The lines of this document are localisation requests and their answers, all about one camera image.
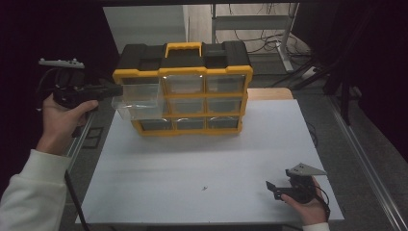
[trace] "yellow frame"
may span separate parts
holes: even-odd
[[[201,43],[199,42],[188,42],[185,43],[170,43],[167,45],[166,55],[170,49],[195,49],[199,47],[201,55]],[[206,78],[211,78],[212,75],[233,75],[240,74],[244,75],[244,82],[242,92],[207,92]],[[252,80],[253,69],[250,65],[237,65],[237,66],[227,66],[226,68],[215,68],[208,69],[205,66],[198,67],[174,67],[174,68],[160,68],[158,70],[140,71],[138,69],[117,69],[114,72],[114,80],[117,84],[123,84],[123,78],[139,78],[139,77],[151,77],[160,78],[162,83],[162,91],[165,96],[168,113],[163,114],[163,118],[170,118],[173,130],[158,130],[158,131],[144,131],[138,120],[132,120],[133,126],[139,131],[143,136],[173,136],[181,134],[206,134],[206,135],[221,135],[221,134],[238,134],[242,130],[242,117],[245,114],[246,101],[248,98],[247,88],[249,82]],[[169,93],[167,92],[165,77],[168,75],[200,75],[203,78],[203,91],[199,93]],[[242,99],[241,108],[238,112],[232,113],[210,113],[208,112],[208,104],[206,103],[207,98],[226,98],[226,97],[239,97]],[[193,114],[174,114],[170,107],[169,99],[188,99],[188,98],[203,98],[203,112],[193,113]],[[221,128],[221,129],[210,129],[207,128],[207,118],[213,116],[236,116],[238,117],[238,127],[237,128]],[[179,117],[203,117],[204,126],[203,129],[191,129],[191,130],[178,130],[174,119]]]

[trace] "table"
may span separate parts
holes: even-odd
[[[300,162],[323,169],[318,153],[288,90],[248,93],[239,135],[141,137],[116,113],[82,205],[87,222],[299,221],[291,207],[274,200],[265,182],[288,187],[285,169]],[[286,99],[259,100],[274,95]],[[330,219],[344,219],[327,177],[317,179],[330,198]]]

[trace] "black and yellow organizer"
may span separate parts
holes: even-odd
[[[242,130],[252,67],[242,41],[129,44],[114,72],[113,107],[144,136]]]

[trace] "metal frame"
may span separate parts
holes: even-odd
[[[394,230],[408,230],[407,224],[404,221],[404,218],[401,215],[398,207],[393,201],[390,192],[387,190],[386,186],[382,182],[381,178],[378,176],[374,166],[371,164],[369,157],[366,154],[366,151],[358,141],[356,135],[354,134],[352,128],[345,123],[342,119],[341,114],[339,113],[339,105],[337,103],[336,96],[327,97],[329,104],[331,106],[334,117],[344,133],[344,137],[347,139],[348,144],[350,145],[352,151],[354,152],[359,165],[361,166],[363,172],[366,174],[366,177],[370,183],[372,191],[377,196],[377,199],[382,206],[384,213],[390,221],[390,224],[393,226]]]
[[[81,133],[81,136],[78,138],[75,138],[72,144],[69,146],[68,151],[66,152],[66,157],[71,158],[71,163],[69,164],[69,167],[67,169],[68,172],[72,170],[72,167],[75,164],[75,160],[78,156],[79,151],[81,150],[82,144],[84,142],[85,137],[87,136],[88,130],[90,126],[92,125],[93,119],[95,118],[96,113],[95,112],[90,112],[89,117],[87,119],[87,124],[85,124],[84,129]]]
[[[348,0],[296,0],[298,3],[307,2],[345,2]],[[354,0],[356,2],[363,2],[366,0]],[[129,6],[166,6],[166,5],[205,5],[205,4],[245,4],[245,3],[292,3],[293,0],[60,0],[55,3],[38,3],[43,5],[50,4],[66,4],[66,5],[85,5],[98,7],[129,7]]]
[[[276,42],[279,57],[287,72],[293,72],[286,52],[298,3],[290,5],[288,15],[223,15],[217,16],[217,4],[212,5],[212,43],[216,43],[216,31],[220,30],[284,30],[281,42]]]

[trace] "yellow handle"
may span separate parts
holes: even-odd
[[[175,42],[168,43],[166,49],[166,58],[168,57],[168,52],[170,50],[194,50],[198,49],[201,57],[201,42]]]

